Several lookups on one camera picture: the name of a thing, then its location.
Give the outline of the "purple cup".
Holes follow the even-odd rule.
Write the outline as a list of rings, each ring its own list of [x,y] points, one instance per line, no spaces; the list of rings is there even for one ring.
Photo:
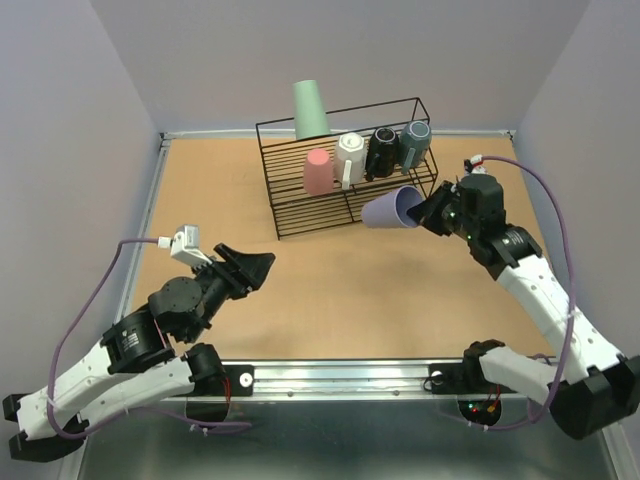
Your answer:
[[[361,220],[368,228],[416,228],[418,223],[408,211],[424,200],[413,186],[402,186],[368,203],[361,210]]]

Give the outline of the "black mug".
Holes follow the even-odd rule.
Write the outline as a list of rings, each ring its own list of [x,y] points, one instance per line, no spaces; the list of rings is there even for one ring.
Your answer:
[[[395,130],[388,127],[377,128],[369,139],[365,165],[365,179],[387,178],[393,174],[399,138]]]

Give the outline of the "blue-grey mug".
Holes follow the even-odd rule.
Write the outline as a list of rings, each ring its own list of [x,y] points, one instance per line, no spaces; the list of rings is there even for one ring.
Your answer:
[[[415,168],[429,149],[432,132],[429,124],[422,120],[409,122],[399,136],[398,165],[401,173],[407,175]]]

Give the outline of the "white mug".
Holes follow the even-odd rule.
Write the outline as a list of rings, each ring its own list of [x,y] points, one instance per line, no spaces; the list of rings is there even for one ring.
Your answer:
[[[366,144],[362,136],[350,132],[338,138],[334,151],[334,177],[346,191],[365,174]]]

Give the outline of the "red cup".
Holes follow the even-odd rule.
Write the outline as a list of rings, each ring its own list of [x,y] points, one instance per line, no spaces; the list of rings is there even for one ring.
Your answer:
[[[329,152],[315,148],[308,152],[303,169],[303,186],[312,196],[325,195],[333,190],[333,166]]]

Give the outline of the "green cup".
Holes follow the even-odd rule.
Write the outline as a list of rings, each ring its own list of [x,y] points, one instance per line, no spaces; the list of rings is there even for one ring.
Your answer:
[[[297,140],[307,140],[331,133],[324,103],[316,80],[293,84],[294,129]]]

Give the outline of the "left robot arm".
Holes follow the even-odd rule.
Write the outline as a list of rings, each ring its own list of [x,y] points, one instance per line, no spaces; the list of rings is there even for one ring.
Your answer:
[[[241,253],[218,244],[211,256],[191,241],[159,237],[153,244],[191,268],[151,294],[145,304],[106,330],[66,372],[56,349],[49,378],[31,394],[10,394],[4,417],[17,424],[8,442],[18,461],[48,463],[76,450],[87,437],[133,411],[182,395],[233,395],[233,381],[201,334],[222,305],[259,290],[276,260],[272,253]]]

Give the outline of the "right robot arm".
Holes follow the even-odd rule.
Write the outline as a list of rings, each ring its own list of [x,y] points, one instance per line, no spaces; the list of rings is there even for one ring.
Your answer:
[[[560,429],[580,440],[639,407],[639,359],[626,357],[571,306],[540,246],[506,219],[502,186],[491,175],[443,182],[410,217],[439,236],[466,241],[473,259],[509,292],[558,356],[546,365],[498,340],[476,341],[445,370],[438,393],[505,387],[546,406]]]

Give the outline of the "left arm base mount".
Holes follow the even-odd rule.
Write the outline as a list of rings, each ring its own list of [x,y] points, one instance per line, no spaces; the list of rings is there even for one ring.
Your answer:
[[[207,380],[196,386],[189,397],[223,397],[228,386],[231,398],[251,397],[254,391],[255,367],[251,364],[224,364],[225,373],[219,379]]]

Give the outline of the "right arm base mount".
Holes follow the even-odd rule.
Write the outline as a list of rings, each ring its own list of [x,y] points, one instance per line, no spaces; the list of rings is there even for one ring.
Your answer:
[[[490,382],[479,366],[468,366],[462,359],[436,359],[428,363],[421,382],[423,389],[434,395],[488,394],[497,387],[501,393],[514,393],[506,385]]]

